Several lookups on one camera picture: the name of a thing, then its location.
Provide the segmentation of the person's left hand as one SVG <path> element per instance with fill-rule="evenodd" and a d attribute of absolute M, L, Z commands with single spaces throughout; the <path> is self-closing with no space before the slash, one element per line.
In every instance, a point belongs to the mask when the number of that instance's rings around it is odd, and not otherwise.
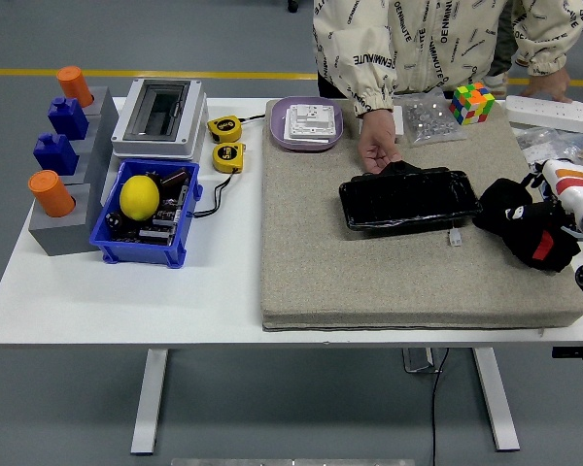
<path fill-rule="evenodd" d="M 555 102 L 571 103 L 572 100 L 566 96 L 569 84 L 569 74 L 566 68 L 563 67 L 548 75 L 530 76 L 529 83 L 520 93 L 520 96 L 534 97 L 534 95 L 544 93 L 548 94 Z"/>

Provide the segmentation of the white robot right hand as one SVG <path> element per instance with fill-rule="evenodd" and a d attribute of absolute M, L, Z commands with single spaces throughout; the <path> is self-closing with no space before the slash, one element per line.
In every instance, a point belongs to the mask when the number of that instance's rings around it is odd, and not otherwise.
<path fill-rule="evenodd" d="M 583 165 L 567 159 L 549 159 L 537 164 L 532 185 L 550 190 L 545 201 L 505 210 L 508 220 L 559 221 L 573 224 L 583 233 Z"/>

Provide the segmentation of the person's right hand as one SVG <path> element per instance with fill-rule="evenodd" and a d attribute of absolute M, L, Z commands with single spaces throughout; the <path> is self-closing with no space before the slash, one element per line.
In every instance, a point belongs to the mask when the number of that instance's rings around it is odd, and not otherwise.
<path fill-rule="evenodd" d="M 395 142 L 394 118 L 390 110 L 380 109 L 364 114 L 361 120 L 360 159 L 367 173 L 379 174 L 402 159 Z"/>

